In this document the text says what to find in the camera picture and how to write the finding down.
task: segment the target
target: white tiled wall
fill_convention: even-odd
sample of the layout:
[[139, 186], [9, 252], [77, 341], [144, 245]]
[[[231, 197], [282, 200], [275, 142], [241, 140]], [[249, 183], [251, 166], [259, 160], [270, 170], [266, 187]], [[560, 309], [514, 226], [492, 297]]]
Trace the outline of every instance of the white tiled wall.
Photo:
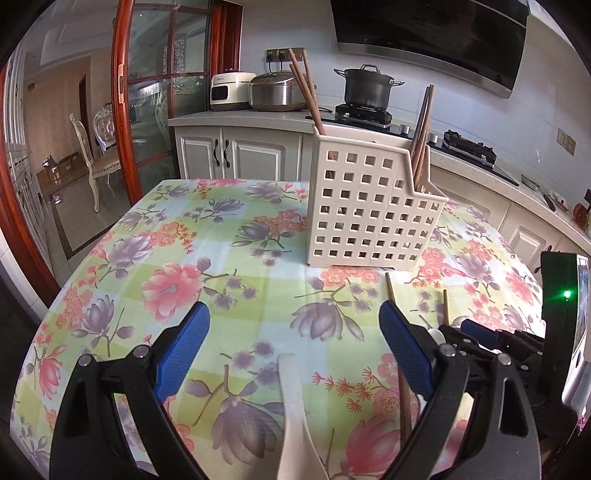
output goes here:
[[[538, 5], [533, 11], [545, 13]], [[591, 187], [591, 77], [555, 24], [549, 27], [530, 15], [509, 99], [422, 67], [339, 53], [330, 0], [248, 2], [243, 12], [241, 70], [263, 73], [266, 49], [284, 47], [307, 50], [320, 103], [343, 102], [345, 80], [334, 68], [375, 63], [384, 73], [406, 81], [392, 89], [389, 111], [394, 118], [413, 124], [425, 88], [433, 83], [437, 90], [432, 129], [452, 129], [494, 147], [499, 158], [557, 190], [571, 205]], [[574, 156], [556, 143], [559, 127], [577, 142]]]
[[0, 231], [0, 276], [25, 312], [40, 323], [47, 313], [47, 307], [22, 273], [2, 231]]

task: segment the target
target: dining table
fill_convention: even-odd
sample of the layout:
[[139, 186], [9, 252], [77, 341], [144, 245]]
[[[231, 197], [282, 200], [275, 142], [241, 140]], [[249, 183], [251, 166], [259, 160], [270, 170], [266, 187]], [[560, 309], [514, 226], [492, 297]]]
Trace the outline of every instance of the dining table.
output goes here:
[[[277, 356], [298, 361], [328, 478], [380, 478], [400, 450], [398, 368], [378, 325], [390, 272], [409, 322], [449, 321], [544, 336], [541, 289], [487, 217], [448, 201], [411, 271], [306, 264], [307, 182], [165, 180], [102, 237], [51, 305], [25, 357], [11, 436], [48, 477], [51, 439], [77, 359], [125, 357], [179, 324], [196, 301], [209, 333], [163, 408], [211, 479], [277, 477], [284, 430]], [[124, 395], [119, 419], [153, 471]], [[452, 465], [472, 399], [435, 471]], [[415, 423], [424, 407], [412, 396]]]

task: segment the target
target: chair leg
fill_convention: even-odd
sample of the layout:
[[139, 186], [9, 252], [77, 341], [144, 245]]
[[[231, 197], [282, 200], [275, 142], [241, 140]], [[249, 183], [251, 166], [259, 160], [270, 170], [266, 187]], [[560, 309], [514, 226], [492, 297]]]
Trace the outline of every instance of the chair leg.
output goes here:
[[92, 189], [92, 195], [95, 198], [95, 212], [99, 213], [99, 186], [96, 182], [96, 179], [92, 177], [88, 177], [88, 182], [90, 183], [90, 188]]

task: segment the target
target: white plastic spoon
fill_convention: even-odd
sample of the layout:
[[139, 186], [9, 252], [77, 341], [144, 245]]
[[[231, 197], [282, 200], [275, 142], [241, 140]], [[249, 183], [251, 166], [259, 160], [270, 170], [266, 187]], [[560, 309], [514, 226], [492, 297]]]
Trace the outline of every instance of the white plastic spoon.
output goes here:
[[292, 353], [279, 355], [277, 367], [285, 414], [285, 435], [277, 480], [328, 480], [308, 430], [296, 356]]

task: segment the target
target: rice cooker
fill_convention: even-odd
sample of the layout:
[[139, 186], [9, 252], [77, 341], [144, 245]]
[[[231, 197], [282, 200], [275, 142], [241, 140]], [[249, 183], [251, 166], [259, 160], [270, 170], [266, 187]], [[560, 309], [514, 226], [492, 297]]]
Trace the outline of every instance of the rice cooker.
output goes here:
[[249, 108], [249, 83], [254, 73], [228, 70], [212, 77], [209, 104], [212, 110], [243, 110]]

